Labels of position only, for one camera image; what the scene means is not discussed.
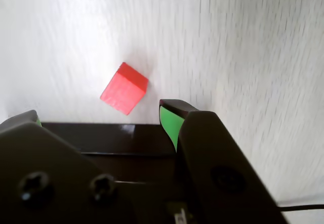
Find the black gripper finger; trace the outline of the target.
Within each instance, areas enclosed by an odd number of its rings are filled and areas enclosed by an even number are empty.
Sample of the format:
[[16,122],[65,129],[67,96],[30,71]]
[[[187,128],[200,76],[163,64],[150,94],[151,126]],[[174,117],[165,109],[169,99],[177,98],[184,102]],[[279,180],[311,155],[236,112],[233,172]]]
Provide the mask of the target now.
[[1,223],[133,223],[111,177],[37,120],[1,124]]
[[178,176],[197,223],[285,223],[275,201],[215,112],[179,99],[159,102],[169,133],[176,121]]

